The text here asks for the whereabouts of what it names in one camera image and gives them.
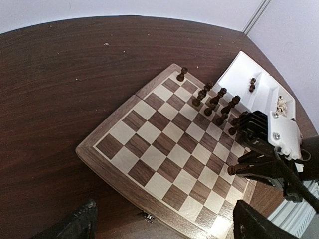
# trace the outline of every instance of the pawn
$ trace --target pawn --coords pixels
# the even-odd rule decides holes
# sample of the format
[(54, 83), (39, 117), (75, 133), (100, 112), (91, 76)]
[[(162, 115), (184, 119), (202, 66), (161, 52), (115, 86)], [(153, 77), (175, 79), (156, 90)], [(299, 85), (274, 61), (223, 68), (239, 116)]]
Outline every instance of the pawn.
[(221, 117), (216, 119), (216, 125), (221, 126), (227, 118), (228, 114), (222, 114)]
[(185, 74), (188, 72), (188, 69), (186, 68), (186, 67), (183, 67), (182, 69), (181, 69), (181, 73), (176, 77), (176, 79), (178, 80), (178, 81), (183, 81), (184, 79), (185, 79)]
[(237, 104), (239, 104), (239, 101), (240, 101), (240, 97), (239, 96), (235, 96), (231, 99), (231, 101), (228, 103), (228, 106), (224, 107), (221, 109), (221, 113), (222, 114), (229, 114), (230, 110), (232, 108), (235, 108), (235, 106)]
[(226, 88), (221, 88), (220, 91), (217, 93), (217, 96), (210, 99), (209, 107), (204, 110), (204, 114), (206, 116), (210, 116), (213, 113), (213, 110), (216, 108), (219, 99), (222, 98), (227, 93)]
[(207, 91), (206, 90), (201, 90), (200, 92), (198, 92), (198, 96), (197, 98), (195, 98), (192, 101), (192, 104), (196, 107), (200, 106), (200, 102), (207, 96)]

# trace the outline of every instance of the wooden chessboard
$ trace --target wooden chessboard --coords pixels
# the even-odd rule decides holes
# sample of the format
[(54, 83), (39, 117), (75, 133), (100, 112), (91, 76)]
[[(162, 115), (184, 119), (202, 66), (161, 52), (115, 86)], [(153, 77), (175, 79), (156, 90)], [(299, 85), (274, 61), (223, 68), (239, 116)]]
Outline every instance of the wooden chessboard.
[(214, 121), (227, 103), (205, 116), (192, 99), (204, 84), (191, 74), (179, 82), (172, 64), (139, 90), (76, 149), (78, 156), (140, 209), (190, 238), (226, 238), (238, 199), (250, 202), (255, 183), (229, 176), (247, 152)]

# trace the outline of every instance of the white tray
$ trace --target white tray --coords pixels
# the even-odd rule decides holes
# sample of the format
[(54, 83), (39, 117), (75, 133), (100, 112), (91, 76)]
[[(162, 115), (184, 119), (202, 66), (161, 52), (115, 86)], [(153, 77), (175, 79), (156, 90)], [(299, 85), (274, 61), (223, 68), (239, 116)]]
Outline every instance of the white tray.
[[(249, 92), (250, 80), (256, 78), (256, 88)], [(226, 101), (234, 96), (240, 96), (240, 103), (236, 108), (240, 111), (261, 111), (268, 115), (276, 111), (277, 98), (283, 96), (287, 101), (287, 118), (296, 118), (295, 99), (260, 65), (240, 51), (228, 69), (213, 87), (214, 92), (226, 88)]]

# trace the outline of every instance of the dark square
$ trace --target dark square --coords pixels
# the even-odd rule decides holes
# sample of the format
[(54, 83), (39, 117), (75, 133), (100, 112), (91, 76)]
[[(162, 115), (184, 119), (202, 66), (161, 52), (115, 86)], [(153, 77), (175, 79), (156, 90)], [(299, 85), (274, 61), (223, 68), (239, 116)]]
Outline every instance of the dark square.
[(141, 160), (129, 171), (129, 175), (142, 186), (145, 186), (154, 174), (155, 171)]
[(237, 175), (234, 178), (234, 181), (232, 183), (232, 185), (238, 189), (240, 192), (244, 193), (245, 188), (246, 188), (246, 184), (247, 184), (247, 180), (245, 178), (241, 178), (238, 177)]
[(101, 150), (105, 156), (112, 159), (123, 147), (113, 136), (108, 134), (98, 145), (97, 148)]
[(229, 155), (227, 157), (226, 163), (229, 166), (234, 166), (236, 164), (238, 164), (238, 158), (235, 154), (233, 154), (232, 152), (229, 152)]
[(225, 148), (230, 150), (231, 146), (233, 146), (234, 140), (231, 137), (229, 137), (225, 132), (223, 132), (218, 142), (220, 142)]
[(217, 120), (219, 117), (220, 117), (219, 114), (215, 114), (214, 117), (213, 117), (212, 122), (213, 122), (217, 127), (219, 127), (221, 130), (224, 130), (224, 129), (225, 129), (225, 126), (226, 126), (226, 123), (227, 123), (227, 119), (224, 120), (224, 123), (223, 123), (221, 126), (219, 126), (219, 125), (216, 124), (216, 120)]
[(200, 102), (200, 105), (199, 105), (199, 106), (195, 106), (195, 105), (193, 105), (193, 100), (194, 100), (194, 99), (196, 99), (196, 97), (195, 97), (195, 96), (191, 96), (191, 97), (189, 98), (189, 100), (187, 101), (187, 103), (188, 103), (190, 106), (192, 106), (195, 110), (200, 111), (200, 109), (203, 107), (204, 103), (203, 103), (203, 102)]
[(186, 198), (187, 194), (172, 184), (168, 192), (163, 197), (163, 201), (168, 203), (176, 210), (179, 210), (185, 202)]
[(220, 158), (218, 158), (216, 155), (214, 155), (212, 153), (212, 155), (210, 156), (208, 162), (206, 163), (206, 166), (212, 170), (213, 172), (215, 172), (216, 174), (219, 175), (219, 173), (221, 172), (223, 166), (224, 166), (224, 161), (221, 160)]
[(216, 217), (217, 215), (214, 212), (209, 210), (207, 207), (203, 207), (195, 222), (205, 229), (210, 229), (213, 226)]
[(199, 181), (196, 181), (192, 191), (190, 192), (190, 196), (197, 201), (199, 201), (201, 204), (204, 204), (206, 202), (206, 199), (208, 198), (210, 194), (210, 189), (207, 188), (204, 184), (202, 184)]
[(123, 122), (136, 132), (146, 122), (146, 119), (144, 119), (135, 111), (132, 111), (124, 118)]
[(160, 112), (156, 111), (154, 115), (149, 119), (149, 122), (158, 128), (160, 131), (163, 131), (169, 123), (169, 119), (163, 116)]
[(184, 166), (184, 170), (194, 178), (198, 179), (205, 165), (191, 156)]
[(197, 141), (189, 134), (184, 133), (177, 144), (185, 149), (187, 152), (192, 154), (197, 146)]
[(181, 113), (177, 113), (172, 122), (181, 128), (181, 130), (186, 131), (191, 124), (191, 121), (183, 116)]
[(181, 108), (185, 105), (185, 102), (181, 100), (177, 95), (172, 95), (167, 103), (169, 103), (171, 106), (173, 106), (175, 109), (180, 111)]
[(125, 145), (137, 157), (141, 157), (149, 148), (150, 144), (142, 139), (138, 134), (135, 134)]
[(165, 86), (167, 89), (172, 91), (173, 93), (178, 90), (179, 85), (175, 83), (173, 80), (168, 79), (163, 83), (163, 86)]
[(193, 122), (194, 124), (198, 125), (203, 131), (206, 131), (210, 124), (210, 121), (202, 114), (197, 114)]
[(165, 103), (165, 101), (154, 93), (151, 93), (151, 95), (146, 98), (145, 102), (152, 106), (155, 110), (158, 110)]
[(220, 196), (222, 196), (223, 198), (226, 198), (229, 189), (230, 189), (230, 184), (226, 182), (224, 179), (222, 179), (221, 177), (218, 177), (213, 187), (213, 191), (219, 194)]
[(203, 138), (201, 138), (199, 143), (201, 145), (203, 145), (205, 148), (207, 148), (209, 150), (209, 152), (213, 152), (216, 145), (217, 145), (217, 140), (215, 140), (208, 133), (205, 133)]
[(165, 134), (161, 133), (153, 143), (153, 146), (157, 148), (160, 152), (168, 156), (168, 154), (174, 148), (175, 142)]
[(195, 86), (193, 83), (191, 83), (190, 81), (185, 81), (184, 84), (182, 84), (182, 87), (187, 90), (188, 92), (190, 92), (191, 94), (194, 94), (195, 91), (198, 89), (197, 86)]
[(229, 222), (232, 222), (234, 207), (235, 207), (234, 205), (232, 205), (231, 203), (225, 200), (223, 206), (221, 207), (219, 211), (219, 215), (227, 219)]
[(175, 164), (170, 159), (166, 158), (164, 162), (161, 164), (157, 172), (166, 178), (169, 182), (173, 183), (178, 174), (181, 171), (181, 167)]

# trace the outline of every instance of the black object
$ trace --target black object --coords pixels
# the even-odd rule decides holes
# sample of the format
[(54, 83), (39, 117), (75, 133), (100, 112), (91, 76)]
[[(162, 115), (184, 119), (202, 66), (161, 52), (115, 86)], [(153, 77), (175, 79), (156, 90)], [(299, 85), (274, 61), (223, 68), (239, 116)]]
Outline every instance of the black object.
[(233, 211), (235, 239), (297, 239), (249, 206), (238, 200)]
[(32, 239), (94, 239), (98, 210), (88, 200), (60, 222), (31, 237)]
[[(309, 158), (311, 155), (311, 160), (288, 161), (280, 156), (282, 160), (279, 165), (278, 161), (275, 160), (274, 147), (268, 143), (268, 123), (265, 114), (256, 111), (240, 116), (236, 130), (236, 140), (250, 148), (251, 152), (238, 158), (238, 164), (230, 166), (228, 173), (273, 186), (283, 191), (286, 200), (301, 202), (302, 194), (305, 196), (305, 191), (297, 189), (294, 182), (291, 182), (291, 177), (287, 176), (289, 173), (294, 174), (300, 181), (319, 179), (319, 136), (302, 140), (303, 158)], [(304, 165), (302, 173), (297, 172), (295, 162)]]

